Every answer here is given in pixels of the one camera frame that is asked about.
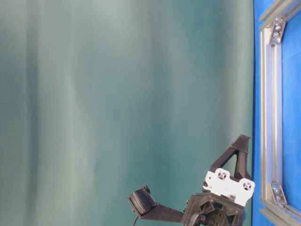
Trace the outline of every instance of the white bracket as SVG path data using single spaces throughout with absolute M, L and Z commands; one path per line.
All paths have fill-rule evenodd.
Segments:
M 236 182 L 230 178 L 229 171 L 217 168 L 215 173 L 208 171 L 205 181 L 205 190 L 218 196 L 226 196 L 234 203 L 246 206 L 246 202 L 253 196 L 255 183 L 247 178 L 242 178 Z

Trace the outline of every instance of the green backdrop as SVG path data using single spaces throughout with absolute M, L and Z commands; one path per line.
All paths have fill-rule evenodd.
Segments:
M 129 226 L 143 184 L 182 210 L 252 135 L 252 1 L 7 0 L 0 49 L 0 225 Z

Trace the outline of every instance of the screw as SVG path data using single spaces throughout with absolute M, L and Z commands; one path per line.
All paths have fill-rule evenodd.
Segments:
M 273 38 L 278 38 L 279 37 L 279 33 L 278 32 L 274 32 L 273 33 Z
M 275 193 L 279 193 L 279 189 L 276 188 L 276 187 L 273 188 L 273 191 L 274 191 Z
M 276 25 L 274 31 L 278 32 L 281 30 L 281 26 L 280 25 Z

